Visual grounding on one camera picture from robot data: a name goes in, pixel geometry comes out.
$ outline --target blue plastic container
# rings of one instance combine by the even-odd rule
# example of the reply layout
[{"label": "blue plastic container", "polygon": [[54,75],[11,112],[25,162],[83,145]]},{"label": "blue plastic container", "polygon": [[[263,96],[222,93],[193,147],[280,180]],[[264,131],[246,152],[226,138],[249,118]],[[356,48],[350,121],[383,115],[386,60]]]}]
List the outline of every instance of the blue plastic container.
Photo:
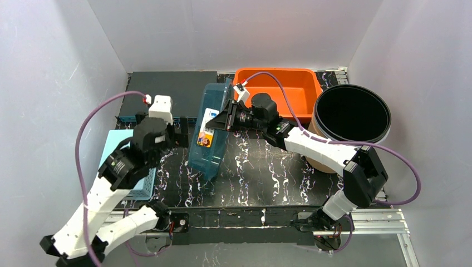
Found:
[{"label": "blue plastic container", "polygon": [[[105,162],[106,158],[115,150],[116,146],[124,139],[132,136],[133,130],[111,130],[108,132],[102,158],[100,159],[100,166]],[[131,192],[123,198],[124,200],[149,200],[153,196],[154,179],[156,177],[156,168],[149,170],[149,175],[143,177]]]},{"label": "blue plastic container", "polygon": [[209,83],[205,86],[203,97],[201,98],[195,132],[190,144],[189,165],[203,172],[206,181],[211,181],[218,174],[226,151],[228,132],[214,130],[213,136],[210,137],[208,136],[208,131],[211,132],[211,130],[207,129],[204,131],[201,127],[202,121],[205,117],[205,112],[205,118],[214,117],[224,108],[226,102],[233,98],[233,88],[230,86],[231,84],[231,79],[227,79],[225,84]]}]

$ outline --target black marbled table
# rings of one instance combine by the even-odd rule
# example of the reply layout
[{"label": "black marbled table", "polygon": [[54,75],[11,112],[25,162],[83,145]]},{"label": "black marbled table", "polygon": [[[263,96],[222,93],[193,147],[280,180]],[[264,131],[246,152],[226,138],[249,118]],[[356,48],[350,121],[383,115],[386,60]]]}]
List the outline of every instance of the black marbled table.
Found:
[{"label": "black marbled table", "polygon": [[[334,71],[316,72],[316,76],[323,89],[338,84]],[[233,77],[219,74],[218,82]],[[116,129],[133,127],[119,122]],[[188,166],[188,149],[173,149],[156,172],[153,198],[170,207],[319,206],[342,187],[336,174],[319,172],[303,156],[272,147],[261,137],[255,131],[230,135],[220,171],[212,181]],[[124,201],[117,208],[138,208],[142,203]]]}]

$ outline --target white plastic part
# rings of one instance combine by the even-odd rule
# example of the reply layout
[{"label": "white plastic part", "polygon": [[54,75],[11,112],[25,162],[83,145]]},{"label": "white plastic part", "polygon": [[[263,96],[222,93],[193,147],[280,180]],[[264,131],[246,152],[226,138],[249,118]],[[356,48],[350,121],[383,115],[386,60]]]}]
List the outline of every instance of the white plastic part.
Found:
[{"label": "white plastic part", "polygon": [[[111,184],[105,178],[95,178],[92,188],[88,192],[88,239],[94,239],[108,215],[116,205],[127,196],[129,189],[110,190]],[[53,238],[54,246],[59,254],[66,253],[68,259],[87,254],[83,240],[83,204],[81,204],[66,225]]]},{"label": "white plastic part", "polygon": [[123,244],[135,235],[156,228],[159,217],[156,212],[147,206],[143,206],[137,212],[121,219],[114,224],[100,228],[97,236],[103,242],[108,242],[105,255],[108,255],[117,246]]},{"label": "white plastic part", "polygon": [[236,85],[233,86],[233,89],[234,89],[234,92],[238,94],[238,102],[242,100],[245,103],[249,99],[250,93],[246,89],[246,87],[244,87],[244,85],[242,87],[243,87],[242,91]]},{"label": "white plastic part", "polygon": [[161,143],[162,141],[165,141],[165,135],[156,137],[156,138],[154,139],[154,142],[155,142],[156,144]]},{"label": "white plastic part", "polygon": [[154,103],[149,108],[149,117],[151,118],[162,118],[171,125],[174,124],[174,118],[172,116],[172,98],[170,96],[154,97]]},{"label": "white plastic part", "polygon": [[347,199],[344,195],[344,191],[341,189],[326,201],[323,206],[323,212],[334,221],[337,221],[355,208],[357,208],[357,206]]},{"label": "white plastic part", "polygon": [[151,96],[150,96],[150,95],[146,95],[145,102],[146,102],[146,104],[148,104],[148,105],[150,105],[150,104],[152,104],[152,103],[153,103],[153,100],[152,100],[152,98],[151,98]]},{"label": "white plastic part", "polygon": [[262,225],[264,225],[266,223],[265,220],[266,220],[266,210],[263,209],[262,210],[262,217],[260,217],[260,221],[262,222]]},{"label": "white plastic part", "polygon": [[[345,167],[344,161],[351,160],[357,152],[354,146],[331,145],[310,139],[298,127],[291,129],[288,135],[284,140],[287,151],[296,152],[318,161],[341,176]],[[310,135],[328,141],[328,139],[313,133]]]}]

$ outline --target translucent blue box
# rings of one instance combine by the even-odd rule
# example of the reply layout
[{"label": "translucent blue box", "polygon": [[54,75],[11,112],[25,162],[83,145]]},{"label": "translucent blue box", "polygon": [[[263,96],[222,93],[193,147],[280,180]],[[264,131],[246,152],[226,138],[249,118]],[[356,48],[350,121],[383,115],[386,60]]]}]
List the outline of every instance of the translucent blue box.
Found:
[{"label": "translucent blue box", "polygon": [[189,165],[203,172],[203,177],[206,181],[211,181],[218,174],[224,153],[226,152],[228,132],[214,130],[210,141],[208,141],[209,138],[204,133],[201,133],[203,117],[204,115],[208,118],[216,116],[224,108],[226,102],[233,98],[231,82],[231,79],[227,79],[226,83],[207,84],[201,98],[195,132],[190,143]]}]

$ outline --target table surface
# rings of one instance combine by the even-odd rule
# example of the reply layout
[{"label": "table surface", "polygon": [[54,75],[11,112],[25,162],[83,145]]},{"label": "table surface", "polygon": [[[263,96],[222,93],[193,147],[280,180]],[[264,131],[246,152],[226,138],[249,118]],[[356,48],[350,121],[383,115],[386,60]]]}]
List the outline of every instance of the table surface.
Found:
[{"label": "table surface", "polygon": [[[333,71],[316,75],[324,90],[338,84]],[[232,77],[220,74],[218,82]],[[116,129],[133,127],[133,123],[118,122]],[[272,147],[261,136],[256,131],[230,135],[220,172],[211,182],[188,166],[187,149],[173,149],[156,172],[153,198],[175,207],[320,206],[342,187],[337,175],[313,169],[303,156]],[[125,201],[117,209],[138,208],[142,203]],[[130,240],[143,253],[157,251],[164,244],[164,238],[136,236]],[[313,249],[316,247],[302,249],[287,243],[194,244],[174,245],[158,258],[135,257],[139,266],[407,266],[396,234],[354,234],[349,246],[333,257]],[[126,246],[120,245],[103,266],[134,263]]]},{"label": "table surface", "polygon": [[[316,76],[324,90],[338,84],[334,71]],[[219,74],[218,82],[233,77]],[[118,122],[116,129],[134,126]],[[188,149],[173,149],[156,172],[153,199],[175,207],[319,206],[342,185],[336,174],[319,172],[303,156],[267,144],[261,132],[238,131],[227,139],[220,171],[212,181],[188,166]],[[137,208],[143,202],[124,201],[117,208]]]}]

